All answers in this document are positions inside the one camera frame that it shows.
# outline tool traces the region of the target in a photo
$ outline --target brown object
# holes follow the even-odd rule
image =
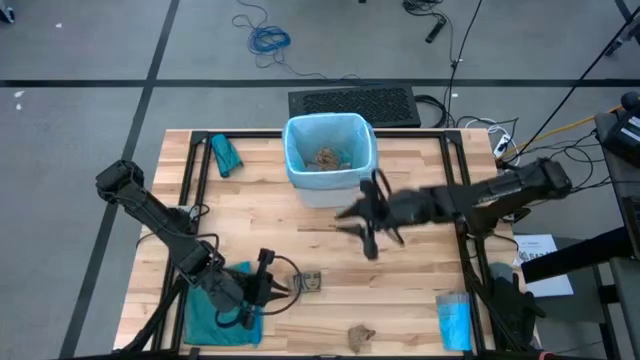
[[[315,157],[315,164],[320,171],[333,171],[340,168],[340,159],[333,150],[324,147],[318,150]]]
[[[359,354],[362,344],[371,339],[375,334],[375,331],[367,329],[366,327],[364,327],[364,325],[352,327],[347,332],[347,337],[349,339],[349,349],[351,349],[351,351],[353,351],[354,353]]]
[[[411,131],[439,131],[416,129]],[[189,130],[167,131],[162,144],[152,192],[165,204],[177,204],[189,151]],[[496,175],[485,130],[462,130],[472,181]],[[361,353],[371,356],[460,355],[444,350],[435,298],[464,290],[460,257],[453,225],[428,224],[401,229],[402,248],[385,234],[376,234],[378,261],[362,255],[360,239],[336,233],[335,209],[305,208],[288,181],[280,139],[230,139],[245,163],[233,177],[220,177],[215,157],[209,165],[204,202],[211,213],[200,222],[200,232],[220,236],[220,252],[228,264],[256,260],[261,247],[293,260],[300,269],[322,271],[322,290],[305,293],[291,309],[264,317],[263,340],[253,346],[200,346],[205,355],[353,355],[347,332],[366,323],[377,330]],[[440,145],[433,139],[378,138],[380,167],[394,190],[445,183]],[[188,204],[193,203],[204,146],[198,146]],[[453,170],[460,179],[453,147]],[[152,169],[145,169],[152,174]],[[511,237],[507,224],[496,229]],[[475,248],[469,250],[475,254]],[[486,241],[489,262],[511,263],[515,245],[497,238]],[[167,248],[149,238],[137,249],[122,318],[114,347],[131,341],[155,310],[160,299]],[[275,279],[286,284],[293,271],[275,261],[269,267]],[[290,298],[270,303],[277,310]],[[490,347],[491,328],[481,302],[484,334]],[[163,344],[175,323],[175,305],[169,311]],[[182,344],[180,353],[190,346]]]

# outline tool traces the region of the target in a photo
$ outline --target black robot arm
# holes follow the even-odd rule
[[[389,194],[384,195],[378,179]],[[364,253],[377,259],[376,231],[387,231],[401,245],[404,240],[398,229],[428,222],[450,223],[462,218],[467,232],[486,236],[498,220],[535,200],[560,199],[571,190],[571,180],[559,163],[549,159],[535,162],[495,178],[473,185],[445,185],[402,189],[391,192],[380,170],[374,170],[372,180],[360,184],[364,198],[358,200],[336,218],[362,217],[365,226],[344,226],[338,230],[361,237]]]
[[[255,308],[288,296],[289,289],[275,282],[267,271],[275,258],[282,257],[263,248],[255,274],[225,269],[225,259],[218,252],[217,235],[207,234],[215,238],[215,246],[198,240],[190,229],[189,214],[167,208],[143,185],[142,170],[131,161],[116,161],[96,177],[98,195],[109,203],[120,204],[127,214],[151,229],[167,245],[170,259],[186,283],[202,287],[219,313],[240,308],[238,317],[230,323],[220,323],[216,316],[219,326],[231,327],[240,323],[250,329],[254,325],[254,315],[262,314]]]

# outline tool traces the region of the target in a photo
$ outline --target white paper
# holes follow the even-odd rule
[[[518,235],[514,236],[514,240],[520,246],[519,259],[514,260],[514,265],[558,251],[553,236],[549,234]],[[567,275],[528,283],[527,290],[531,291],[535,297],[573,295],[573,288]]]

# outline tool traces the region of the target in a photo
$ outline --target blue towel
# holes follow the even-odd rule
[[[213,153],[216,156],[216,162],[218,163],[218,171],[223,178],[229,177],[229,173],[236,166],[242,166],[242,161],[233,147],[231,142],[227,140],[226,136],[222,134],[215,135],[211,139],[211,147]]]
[[[251,263],[243,262],[230,269],[249,273]],[[238,309],[220,314],[220,322],[235,319]],[[247,330],[241,324],[228,329],[216,325],[216,308],[209,301],[207,293],[201,287],[190,287],[185,307],[185,343],[189,345],[239,346],[258,345],[262,341],[262,316],[256,315],[255,326]]]

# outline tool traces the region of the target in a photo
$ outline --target light blue trash can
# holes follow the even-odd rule
[[[342,207],[360,195],[360,180],[370,179],[378,167],[378,150],[373,128],[353,113],[327,113],[291,118],[282,134],[289,181],[308,207]],[[351,164],[350,169],[312,171],[324,147],[334,150]]]

